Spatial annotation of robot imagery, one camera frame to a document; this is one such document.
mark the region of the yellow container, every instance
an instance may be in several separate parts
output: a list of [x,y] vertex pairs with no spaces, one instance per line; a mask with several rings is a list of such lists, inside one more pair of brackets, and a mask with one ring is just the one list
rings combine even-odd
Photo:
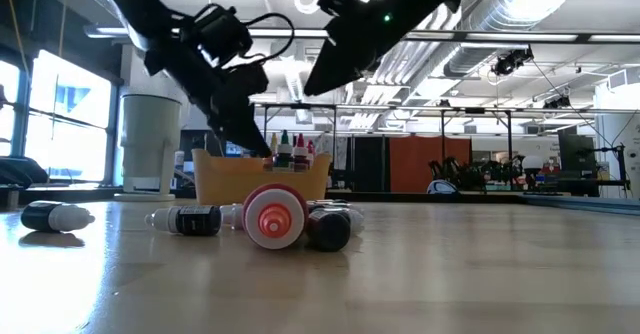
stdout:
[[304,173],[268,172],[262,159],[212,157],[193,149],[196,197],[200,205],[242,203],[256,188],[280,183],[296,189],[305,200],[324,199],[331,156],[319,154]]

